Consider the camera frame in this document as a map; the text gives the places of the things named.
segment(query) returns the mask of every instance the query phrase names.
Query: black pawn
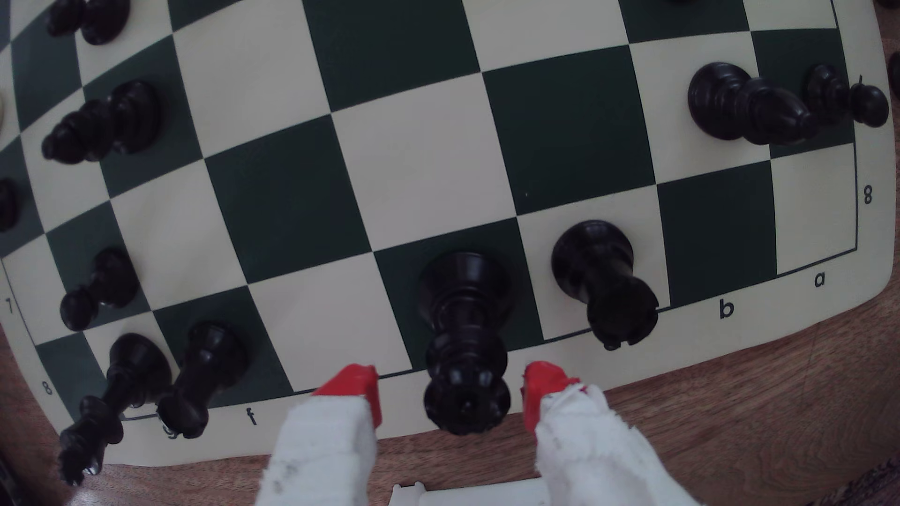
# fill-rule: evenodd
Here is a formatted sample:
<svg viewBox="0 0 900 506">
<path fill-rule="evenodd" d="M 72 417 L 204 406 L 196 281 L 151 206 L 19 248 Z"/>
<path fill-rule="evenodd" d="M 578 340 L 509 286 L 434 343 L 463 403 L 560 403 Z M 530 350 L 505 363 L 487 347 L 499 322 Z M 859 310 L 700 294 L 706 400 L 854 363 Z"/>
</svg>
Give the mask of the black pawn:
<svg viewBox="0 0 900 506">
<path fill-rule="evenodd" d="M 121 308 L 138 292 L 138 275 L 128 254 L 107 248 L 94 257 L 87 285 L 67 293 L 59 304 L 59 316 L 69 330 L 84 330 L 97 317 L 100 306 Z"/>
<path fill-rule="evenodd" d="M 722 140 L 791 145 L 819 132 L 815 116 L 796 95 L 730 63 L 710 63 L 694 75 L 688 108 L 702 131 Z"/>
<path fill-rule="evenodd" d="M 110 348 L 103 397 L 81 400 L 81 418 L 59 434 L 59 477 L 70 485 L 84 480 L 84 471 L 100 474 L 106 445 L 122 441 L 119 415 L 125 408 L 153 402 L 172 383 L 166 357 L 149 339 L 125 334 Z"/>
<path fill-rule="evenodd" d="M 588 323 L 608 350 L 650 335 L 660 305 L 647 283 L 634 277 L 635 253 L 612 223 L 583 221 L 556 241 L 551 256 L 560 288 L 588 305 Z"/>
<path fill-rule="evenodd" d="M 44 158 L 67 164 L 97 161 L 110 150 L 127 155 L 148 148 L 159 132 L 162 108 L 156 89 L 143 81 L 116 86 L 67 114 L 44 138 Z"/>
<path fill-rule="evenodd" d="M 823 124 L 835 124 L 848 113 L 856 122 L 877 128 L 887 122 L 887 97 L 875 86 L 849 86 L 831 65 L 816 65 L 806 76 L 804 101 Z"/>
<path fill-rule="evenodd" d="M 181 373 L 157 402 L 157 415 L 173 434 L 199 438 L 206 429 L 212 396 L 247 372 L 247 351 L 228 326 L 206 321 L 188 336 Z"/>
<path fill-rule="evenodd" d="M 56 0 L 47 14 L 47 33 L 61 37 L 75 33 L 99 46 L 115 39 L 131 10 L 130 0 Z"/>
<path fill-rule="evenodd" d="M 422 273 L 418 312 L 436 334 L 425 355 L 425 412 L 440 429 L 485 432 L 509 411 L 507 350 L 498 331 L 512 307 L 509 274 L 478 253 L 445 255 Z"/>
<path fill-rule="evenodd" d="M 9 177 L 0 179 L 0 232 L 10 230 L 19 220 L 19 201 L 15 183 Z"/>
</svg>

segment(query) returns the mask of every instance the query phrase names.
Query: vinyl chess mat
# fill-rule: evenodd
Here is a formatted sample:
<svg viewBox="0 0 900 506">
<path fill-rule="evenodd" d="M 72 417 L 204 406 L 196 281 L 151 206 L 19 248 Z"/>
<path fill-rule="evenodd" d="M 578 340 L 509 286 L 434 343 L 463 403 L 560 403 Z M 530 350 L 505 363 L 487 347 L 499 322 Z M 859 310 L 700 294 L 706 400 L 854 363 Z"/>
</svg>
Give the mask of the vinyl chess mat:
<svg viewBox="0 0 900 506">
<path fill-rule="evenodd" d="M 511 412 L 532 360 L 611 388 L 784 337 L 890 276 L 890 119 L 756 146 L 707 136 L 686 100 L 712 61 L 797 94 L 829 63 L 887 93 L 870 0 L 132 0 L 104 46 L 48 36 L 50 3 L 0 1 L 0 177 L 23 194 L 0 323 L 34 396 L 70 425 L 126 332 L 174 374 L 198 321 L 237 327 L 252 357 L 202 437 L 128 409 L 106 463 L 271 453 L 287 409 L 353 362 L 382 375 L 379 437 L 433 429 L 416 282 L 448 251 L 513 275 Z M 164 97 L 150 149 L 43 158 L 66 113 L 138 78 Z M 552 276 L 587 219 L 626 234 L 660 300 L 636 346 L 606 351 Z M 140 292 L 72 333 L 59 301 L 112 245 Z"/>
</svg>

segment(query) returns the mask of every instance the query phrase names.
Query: black chess piece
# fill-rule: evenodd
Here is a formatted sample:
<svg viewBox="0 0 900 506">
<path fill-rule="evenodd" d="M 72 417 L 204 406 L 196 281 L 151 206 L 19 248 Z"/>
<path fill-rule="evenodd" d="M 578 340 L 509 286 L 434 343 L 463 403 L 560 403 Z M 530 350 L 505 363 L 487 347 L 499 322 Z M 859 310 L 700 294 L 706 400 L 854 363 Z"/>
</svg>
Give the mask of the black chess piece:
<svg viewBox="0 0 900 506">
<path fill-rule="evenodd" d="M 10 230 L 19 220 L 19 199 L 15 183 L 9 177 L 0 179 L 0 232 Z"/>
<path fill-rule="evenodd" d="M 588 305 L 588 323 L 608 350 L 650 335 L 660 305 L 650 286 L 633 276 L 635 253 L 625 234 L 606 221 L 583 221 L 556 241 L 551 268 L 556 283 Z"/>
<path fill-rule="evenodd" d="M 87 285 L 67 293 L 59 304 L 59 316 L 69 330 L 84 330 L 97 317 L 100 306 L 121 308 L 138 292 L 138 275 L 128 254 L 107 248 L 94 257 Z"/>
<path fill-rule="evenodd" d="M 61 37 L 75 33 L 99 46 L 115 39 L 131 11 L 131 0 L 56 0 L 47 13 L 47 33 Z"/>
<path fill-rule="evenodd" d="M 831 65 L 816 65 L 806 75 L 804 102 L 821 124 L 835 124 L 850 113 L 856 122 L 879 127 L 887 122 L 885 94 L 875 86 L 847 81 Z"/>
<path fill-rule="evenodd" d="M 450 253 L 422 273 L 418 313 L 436 334 L 425 355 L 425 412 L 440 429 L 485 432 L 509 411 L 507 350 L 498 331 L 513 293 L 506 269 L 478 253 Z"/>
<path fill-rule="evenodd" d="M 67 164 L 97 161 L 110 150 L 127 155 L 156 139 L 162 107 L 156 88 L 143 81 L 116 86 L 103 100 L 90 100 L 67 114 L 40 149 L 44 158 Z"/>
<path fill-rule="evenodd" d="M 157 415 L 172 434 L 199 438 L 210 420 L 212 396 L 240 380 L 249 357 L 232 329 L 205 321 L 191 328 L 180 366 L 175 384 L 157 402 Z"/>
<path fill-rule="evenodd" d="M 815 116 L 796 95 L 730 63 L 710 63 L 694 75 L 688 108 L 701 130 L 722 140 L 791 145 L 819 132 Z"/>
<path fill-rule="evenodd" d="M 80 485 L 83 471 L 100 474 L 106 445 L 122 441 L 125 408 L 139 408 L 154 402 L 172 383 L 166 357 L 150 339 L 125 334 L 110 348 L 103 397 L 87 395 L 81 400 L 81 418 L 59 434 L 59 477 L 70 485 Z"/>
<path fill-rule="evenodd" d="M 887 61 L 887 80 L 894 96 L 900 99 L 900 51 L 894 51 L 891 59 Z"/>
</svg>

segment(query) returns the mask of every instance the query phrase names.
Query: white cloth padding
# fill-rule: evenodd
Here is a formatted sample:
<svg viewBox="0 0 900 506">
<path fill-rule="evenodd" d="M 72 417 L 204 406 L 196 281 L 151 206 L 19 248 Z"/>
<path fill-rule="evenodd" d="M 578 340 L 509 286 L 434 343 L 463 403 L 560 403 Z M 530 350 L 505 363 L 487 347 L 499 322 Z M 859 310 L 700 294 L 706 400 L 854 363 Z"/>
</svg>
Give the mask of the white cloth padding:
<svg viewBox="0 0 900 506">
<path fill-rule="evenodd" d="M 596 385 L 541 399 L 537 470 L 553 506 L 698 506 Z"/>
<path fill-rule="evenodd" d="M 377 453 L 365 398 L 312 396 L 288 412 L 256 506 L 365 506 Z"/>
</svg>

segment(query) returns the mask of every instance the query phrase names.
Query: wooden table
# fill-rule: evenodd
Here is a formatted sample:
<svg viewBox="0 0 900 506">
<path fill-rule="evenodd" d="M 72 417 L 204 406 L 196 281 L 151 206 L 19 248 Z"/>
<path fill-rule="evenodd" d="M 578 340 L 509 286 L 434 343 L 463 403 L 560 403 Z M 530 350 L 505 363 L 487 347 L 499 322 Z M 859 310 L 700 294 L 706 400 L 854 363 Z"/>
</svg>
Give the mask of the wooden table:
<svg viewBox="0 0 900 506">
<path fill-rule="evenodd" d="M 890 55 L 900 50 L 900 10 L 876 8 Z M 893 106 L 898 132 L 895 98 Z M 874 300 L 776 342 L 617 388 L 607 393 L 610 405 L 710 506 L 797 506 L 825 495 L 900 451 L 898 258 Z M 3 337 L 0 453 L 38 504 L 252 504 L 268 461 L 109 465 L 73 491 L 56 477 L 57 452 L 57 435 Z M 435 490 L 530 478 L 534 458 L 520 414 L 483 436 L 385 439 L 369 497 L 387 504 L 394 483 L 416 480 Z"/>
</svg>

